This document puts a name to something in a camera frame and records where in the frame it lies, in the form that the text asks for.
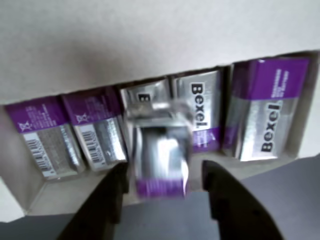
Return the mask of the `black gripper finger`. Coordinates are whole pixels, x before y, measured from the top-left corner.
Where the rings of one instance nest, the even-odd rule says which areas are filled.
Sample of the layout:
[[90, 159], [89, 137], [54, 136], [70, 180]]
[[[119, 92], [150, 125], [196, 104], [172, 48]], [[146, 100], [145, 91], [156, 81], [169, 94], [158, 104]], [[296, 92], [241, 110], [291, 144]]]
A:
[[202, 188], [208, 193], [211, 218], [221, 240], [282, 240], [284, 237], [265, 207], [226, 168], [203, 160]]
[[59, 240], [113, 240], [129, 192], [127, 163], [114, 166], [58, 236]]

